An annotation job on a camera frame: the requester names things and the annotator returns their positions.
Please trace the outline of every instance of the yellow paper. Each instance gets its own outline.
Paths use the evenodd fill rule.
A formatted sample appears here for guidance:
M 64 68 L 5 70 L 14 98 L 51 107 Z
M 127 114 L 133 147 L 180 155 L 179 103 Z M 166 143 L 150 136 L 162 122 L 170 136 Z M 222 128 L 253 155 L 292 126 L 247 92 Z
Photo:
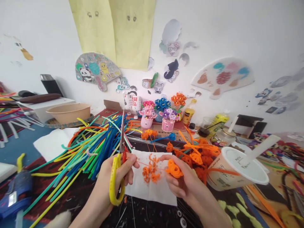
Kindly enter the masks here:
M 69 0 L 83 53 L 116 62 L 113 20 L 108 0 Z
M 110 0 L 116 64 L 147 71 L 155 0 Z

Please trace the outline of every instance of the blue glue gun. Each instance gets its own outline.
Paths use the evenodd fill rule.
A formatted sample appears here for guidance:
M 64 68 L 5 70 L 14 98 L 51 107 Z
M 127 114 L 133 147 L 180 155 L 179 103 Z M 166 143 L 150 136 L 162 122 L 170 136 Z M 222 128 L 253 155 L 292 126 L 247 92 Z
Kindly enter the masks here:
M 0 220 L 15 216 L 31 204 L 32 176 L 23 170 L 9 183 L 9 189 L 0 201 Z

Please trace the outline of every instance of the black thermos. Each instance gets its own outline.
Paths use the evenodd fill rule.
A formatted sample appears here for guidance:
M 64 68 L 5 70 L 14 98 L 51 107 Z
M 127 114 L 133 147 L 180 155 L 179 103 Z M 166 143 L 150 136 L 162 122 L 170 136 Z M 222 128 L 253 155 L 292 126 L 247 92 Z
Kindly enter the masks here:
M 59 89 L 57 82 L 50 74 L 41 74 L 41 81 L 48 93 L 59 93 L 63 97 L 61 90 Z

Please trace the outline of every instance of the hand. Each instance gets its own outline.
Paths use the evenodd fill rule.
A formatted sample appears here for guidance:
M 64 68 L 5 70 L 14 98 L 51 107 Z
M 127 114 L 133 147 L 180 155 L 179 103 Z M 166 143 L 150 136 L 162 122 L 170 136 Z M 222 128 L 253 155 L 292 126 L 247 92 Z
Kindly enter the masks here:
M 204 227 L 231 227 L 227 214 L 220 207 L 212 193 L 200 179 L 194 169 L 174 155 L 163 155 L 160 161 L 173 159 L 183 172 L 183 176 L 176 179 L 165 173 L 166 181 L 172 193 L 183 200 L 197 213 Z
M 75 218 L 73 223 L 70 225 L 70 228 L 100 227 L 102 222 L 111 213 L 113 205 L 110 202 L 109 186 L 114 157 L 117 157 L 117 155 L 108 158 L 102 163 L 94 189 L 84 208 Z M 133 184 L 134 174 L 132 166 L 134 166 L 135 168 L 139 168 L 139 164 L 136 161 L 136 155 L 127 153 L 127 158 L 127 161 L 116 170 L 116 192 L 118 192 L 120 182 L 124 177 L 125 186 L 127 186 L 128 184 Z

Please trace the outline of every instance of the pink pot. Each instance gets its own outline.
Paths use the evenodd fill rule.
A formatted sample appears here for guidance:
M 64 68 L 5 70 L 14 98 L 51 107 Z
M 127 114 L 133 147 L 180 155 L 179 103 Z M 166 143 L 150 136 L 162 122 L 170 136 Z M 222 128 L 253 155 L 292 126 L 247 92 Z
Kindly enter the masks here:
M 177 117 L 180 117 L 180 119 L 179 120 L 176 120 L 176 122 L 180 122 L 181 121 L 181 118 L 182 118 L 182 111 L 181 110 L 179 110 L 179 111 L 177 111 L 177 115 L 176 115 Z
M 146 119 L 146 118 L 142 117 L 142 120 L 140 121 L 140 126 L 143 129 L 150 129 L 152 126 L 152 122 L 153 122 L 153 119 Z
M 172 132 L 175 120 L 165 120 L 162 119 L 161 129 L 165 132 Z

